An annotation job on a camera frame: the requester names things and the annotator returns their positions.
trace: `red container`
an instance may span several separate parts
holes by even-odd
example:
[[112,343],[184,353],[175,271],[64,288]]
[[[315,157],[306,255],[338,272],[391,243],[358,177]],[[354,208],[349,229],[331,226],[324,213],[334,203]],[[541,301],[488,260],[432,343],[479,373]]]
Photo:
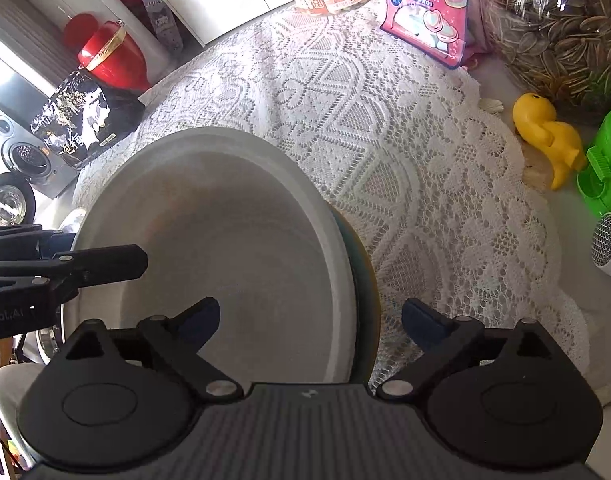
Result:
[[96,78],[116,88],[146,91],[151,87],[143,52],[122,23],[101,25],[78,57]]
[[79,52],[98,30],[98,21],[88,13],[74,16],[63,29],[63,44],[73,52]]

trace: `white bowl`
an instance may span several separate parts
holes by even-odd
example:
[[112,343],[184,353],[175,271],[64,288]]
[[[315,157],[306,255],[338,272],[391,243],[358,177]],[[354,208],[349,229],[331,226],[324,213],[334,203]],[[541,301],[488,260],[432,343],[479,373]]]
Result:
[[329,206],[280,150],[229,128],[193,128],[138,152],[85,217],[74,248],[139,244],[139,280],[84,288],[64,308],[127,328],[205,296],[221,325],[200,354],[241,383],[343,382],[356,303]]

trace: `screw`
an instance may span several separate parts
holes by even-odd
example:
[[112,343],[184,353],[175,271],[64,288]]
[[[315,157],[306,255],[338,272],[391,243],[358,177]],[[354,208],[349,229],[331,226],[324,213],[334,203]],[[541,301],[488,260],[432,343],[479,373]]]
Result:
[[414,387],[408,381],[393,380],[383,383],[381,390],[392,397],[402,397],[412,393]]
[[236,384],[232,381],[212,381],[205,391],[215,397],[232,395],[236,391]]

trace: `black snack bag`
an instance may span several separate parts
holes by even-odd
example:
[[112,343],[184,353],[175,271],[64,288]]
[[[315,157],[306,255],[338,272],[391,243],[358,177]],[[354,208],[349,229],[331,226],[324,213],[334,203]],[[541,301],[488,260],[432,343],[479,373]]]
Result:
[[32,121],[32,133],[77,170],[131,134],[145,105],[123,89],[72,72]]

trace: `green toy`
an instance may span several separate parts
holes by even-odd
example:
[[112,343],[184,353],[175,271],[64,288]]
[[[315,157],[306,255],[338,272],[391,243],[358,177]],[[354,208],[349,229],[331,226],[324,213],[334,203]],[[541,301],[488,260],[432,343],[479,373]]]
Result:
[[611,111],[586,152],[588,166],[577,174],[577,187],[596,216],[611,212]]

